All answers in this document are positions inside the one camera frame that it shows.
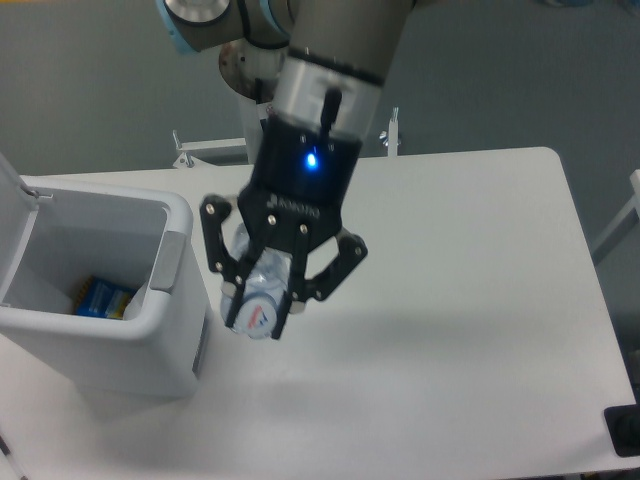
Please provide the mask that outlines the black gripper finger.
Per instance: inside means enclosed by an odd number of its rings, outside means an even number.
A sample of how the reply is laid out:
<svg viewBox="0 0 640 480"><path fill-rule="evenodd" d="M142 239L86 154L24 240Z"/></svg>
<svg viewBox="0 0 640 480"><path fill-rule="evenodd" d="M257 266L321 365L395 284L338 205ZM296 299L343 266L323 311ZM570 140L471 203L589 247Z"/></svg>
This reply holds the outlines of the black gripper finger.
<svg viewBox="0 0 640 480"><path fill-rule="evenodd" d="M235 330L247 279L273 236L276 216L268 214L258 223L245 253L236 260L227 249L222 231L233 209L230 200L215 194L205 196L199 207L208 268L223 277L223 293L231 297L225 326Z"/></svg>
<svg viewBox="0 0 640 480"><path fill-rule="evenodd" d="M277 319L271 332L273 340L279 340L290 314L304 311L309 299L325 301L342 284L368 255L364 240L346 229L335 236L338 253L333 260L313 278L307 279L306 267L311 248L311 228L300 225L293 243L287 288L277 310Z"/></svg>

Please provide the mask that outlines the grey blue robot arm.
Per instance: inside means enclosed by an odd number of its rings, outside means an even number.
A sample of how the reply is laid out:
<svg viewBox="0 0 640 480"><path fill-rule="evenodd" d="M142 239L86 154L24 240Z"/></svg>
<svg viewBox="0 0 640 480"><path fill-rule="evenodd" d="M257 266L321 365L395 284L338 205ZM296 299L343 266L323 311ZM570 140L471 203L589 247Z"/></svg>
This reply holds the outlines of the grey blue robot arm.
<svg viewBox="0 0 640 480"><path fill-rule="evenodd" d="M367 255L342 204L411 1L160 1L180 51L244 40L284 56L248 184L206 196L209 268L225 325L278 339L309 300L327 299Z"/></svg>

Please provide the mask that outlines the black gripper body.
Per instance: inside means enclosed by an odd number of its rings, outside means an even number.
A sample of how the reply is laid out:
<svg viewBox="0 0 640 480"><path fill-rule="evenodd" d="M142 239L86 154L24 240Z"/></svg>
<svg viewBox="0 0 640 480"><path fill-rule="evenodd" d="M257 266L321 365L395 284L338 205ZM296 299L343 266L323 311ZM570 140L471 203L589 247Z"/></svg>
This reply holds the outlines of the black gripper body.
<svg viewBox="0 0 640 480"><path fill-rule="evenodd" d="M251 238L268 229L267 242L291 253L294 240L307 226L308 249L315 250L342 229L341 208L362 143L322 137L279 117L266 121L262 143L238 207Z"/></svg>

